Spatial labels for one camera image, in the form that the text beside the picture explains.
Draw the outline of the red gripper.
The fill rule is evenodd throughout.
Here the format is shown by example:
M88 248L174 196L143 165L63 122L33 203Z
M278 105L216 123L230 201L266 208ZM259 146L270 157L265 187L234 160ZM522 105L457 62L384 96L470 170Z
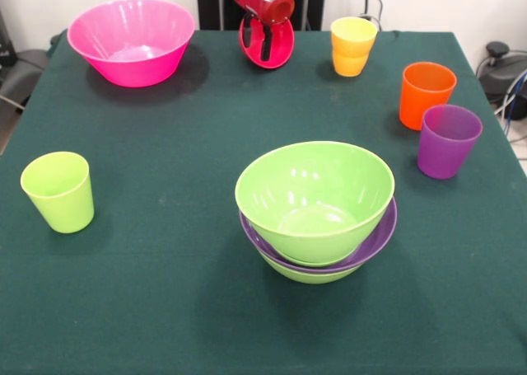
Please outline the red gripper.
M263 43L260 58L269 61L273 33L271 25L283 23L291 18L295 8L294 0L234 0L240 7L247 11L244 15L242 26L242 42L245 48L249 48L252 37L251 22L256 16L263 25Z

